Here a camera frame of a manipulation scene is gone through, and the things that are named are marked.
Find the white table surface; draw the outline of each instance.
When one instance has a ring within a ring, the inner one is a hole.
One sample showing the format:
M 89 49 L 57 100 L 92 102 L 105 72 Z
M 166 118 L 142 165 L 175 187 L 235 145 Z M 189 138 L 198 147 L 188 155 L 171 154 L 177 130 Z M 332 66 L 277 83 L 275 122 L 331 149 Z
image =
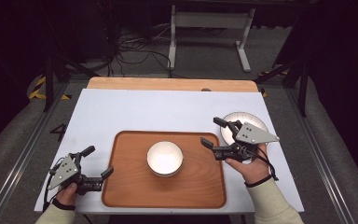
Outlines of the white table surface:
M 264 121 L 276 134 L 263 97 L 259 92 L 226 91 L 123 91 L 91 90 L 81 92 L 66 134 L 51 164 L 67 155 L 95 146 L 95 151 L 81 161 L 82 174 L 101 176 L 107 167 L 113 142 L 121 131 L 164 131 L 214 133 L 224 145 L 220 127 L 214 117 L 224 118 L 232 112 L 247 112 Z M 298 211 L 304 207 L 298 195 L 279 142 L 268 144 L 268 157 L 274 165 L 278 187 L 286 200 Z M 227 203 L 219 209 L 124 208 L 107 207 L 101 192 L 88 192 L 76 199 L 76 211 L 84 214 L 243 214 L 254 212 L 242 176 L 223 162 Z M 34 210 L 42 211 L 43 190 Z M 56 193 L 51 190 L 48 198 Z

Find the sleeve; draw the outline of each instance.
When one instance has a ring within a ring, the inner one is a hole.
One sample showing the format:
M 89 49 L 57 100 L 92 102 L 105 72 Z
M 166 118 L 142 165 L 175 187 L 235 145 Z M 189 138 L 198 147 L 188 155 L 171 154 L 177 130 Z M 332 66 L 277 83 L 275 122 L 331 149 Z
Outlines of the sleeve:
M 296 209 L 286 201 L 272 178 L 247 189 L 255 206 L 256 224 L 303 223 Z
M 53 202 L 35 224 L 72 224 L 75 219 L 75 207 Z

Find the wooden tray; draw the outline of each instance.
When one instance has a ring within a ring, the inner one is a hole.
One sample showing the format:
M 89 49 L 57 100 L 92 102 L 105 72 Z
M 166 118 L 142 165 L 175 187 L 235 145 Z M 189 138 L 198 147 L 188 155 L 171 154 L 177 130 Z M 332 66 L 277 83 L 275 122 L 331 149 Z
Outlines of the wooden tray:
M 222 163 L 200 143 L 201 137 L 219 145 L 212 133 L 118 133 L 109 162 L 115 171 L 104 183 L 103 204 L 143 208 L 222 207 L 226 203 Z M 182 149 L 184 161 L 174 176 L 158 177 L 147 165 L 148 149 L 160 141 L 171 141 Z

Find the white bowl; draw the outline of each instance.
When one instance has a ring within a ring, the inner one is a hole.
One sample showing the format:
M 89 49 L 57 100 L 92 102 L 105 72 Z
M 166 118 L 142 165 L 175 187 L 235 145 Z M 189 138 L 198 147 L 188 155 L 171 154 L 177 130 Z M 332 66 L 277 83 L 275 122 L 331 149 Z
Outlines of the white bowl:
M 175 175 L 183 162 L 182 150 L 168 141 L 157 142 L 147 151 L 147 164 L 155 175 Z

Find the wrist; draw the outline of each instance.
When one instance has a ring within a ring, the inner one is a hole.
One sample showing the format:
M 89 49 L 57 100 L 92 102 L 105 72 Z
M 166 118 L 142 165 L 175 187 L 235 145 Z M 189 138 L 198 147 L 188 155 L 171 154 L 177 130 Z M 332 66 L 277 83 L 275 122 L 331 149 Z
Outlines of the wrist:
M 66 205 L 66 204 L 62 204 L 60 203 L 60 201 L 58 201 L 56 198 L 53 200 L 53 204 L 60 208 L 61 210 L 71 210 L 71 211 L 75 211 L 75 206 L 74 205 Z
M 247 175 L 242 175 L 243 179 L 247 184 L 252 185 L 269 176 L 269 168 L 264 166 L 255 167 L 251 172 L 247 172 L 246 174 Z
M 247 188 L 253 188 L 253 187 L 256 187 L 256 186 L 259 186 L 265 182 L 267 182 L 268 180 L 270 180 L 272 178 L 271 175 L 267 175 L 267 177 L 264 177 L 262 178 L 261 180 L 258 180 L 256 182 L 248 182 L 248 181 L 245 181 L 245 185 Z

